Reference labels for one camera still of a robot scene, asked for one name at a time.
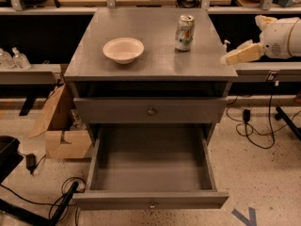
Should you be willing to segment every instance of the can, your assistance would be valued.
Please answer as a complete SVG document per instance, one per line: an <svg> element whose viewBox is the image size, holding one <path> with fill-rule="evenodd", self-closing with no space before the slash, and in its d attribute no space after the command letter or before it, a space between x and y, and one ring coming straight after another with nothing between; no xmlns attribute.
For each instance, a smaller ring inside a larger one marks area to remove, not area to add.
<svg viewBox="0 0 301 226"><path fill-rule="evenodd" d="M176 30L176 49L188 51L195 32L195 18L192 15L183 14L180 16Z"/></svg>

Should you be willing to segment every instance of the power adapter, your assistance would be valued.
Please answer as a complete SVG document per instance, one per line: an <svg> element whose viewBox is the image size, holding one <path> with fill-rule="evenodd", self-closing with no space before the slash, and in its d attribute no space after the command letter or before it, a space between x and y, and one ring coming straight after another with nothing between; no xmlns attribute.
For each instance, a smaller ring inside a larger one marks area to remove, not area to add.
<svg viewBox="0 0 301 226"><path fill-rule="evenodd" d="M37 167L36 156L31 153L26 155L26 168L30 171L30 174L33 174L35 168Z"/></svg>
<svg viewBox="0 0 301 226"><path fill-rule="evenodd" d="M251 111L249 109L244 109L243 120L245 123L248 123L251 119Z"/></svg>

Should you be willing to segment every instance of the cardboard box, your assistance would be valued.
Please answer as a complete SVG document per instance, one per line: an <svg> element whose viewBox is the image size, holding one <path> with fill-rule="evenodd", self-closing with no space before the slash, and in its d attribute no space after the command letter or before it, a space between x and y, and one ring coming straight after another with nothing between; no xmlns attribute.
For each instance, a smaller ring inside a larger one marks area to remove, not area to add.
<svg viewBox="0 0 301 226"><path fill-rule="evenodd" d="M46 156L56 159L90 157L91 138L87 130L70 131L73 97L66 85L52 91L28 137L46 132Z"/></svg>

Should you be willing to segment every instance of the drawer knob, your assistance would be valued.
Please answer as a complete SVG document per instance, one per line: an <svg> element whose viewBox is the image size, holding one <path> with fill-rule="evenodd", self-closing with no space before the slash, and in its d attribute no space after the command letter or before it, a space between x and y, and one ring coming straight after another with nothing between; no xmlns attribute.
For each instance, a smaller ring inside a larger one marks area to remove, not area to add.
<svg viewBox="0 0 301 226"><path fill-rule="evenodd" d="M153 116L154 114L156 114L156 110L155 109L153 109L153 108L149 108L148 109L148 114L150 115L150 116Z"/></svg>

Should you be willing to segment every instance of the cabinet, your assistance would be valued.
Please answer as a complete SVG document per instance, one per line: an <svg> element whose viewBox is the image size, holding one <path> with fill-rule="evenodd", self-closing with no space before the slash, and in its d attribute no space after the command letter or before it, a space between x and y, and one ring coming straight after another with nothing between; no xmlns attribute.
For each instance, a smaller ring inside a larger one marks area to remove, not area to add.
<svg viewBox="0 0 301 226"><path fill-rule="evenodd" d="M192 49L178 52L181 14L195 17ZM144 43L141 57L119 65L104 57L112 39ZM220 208L207 152L220 122L232 67L207 12L178 8L99 8L65 79L83 122L98 128L82 209Z"/></svg>

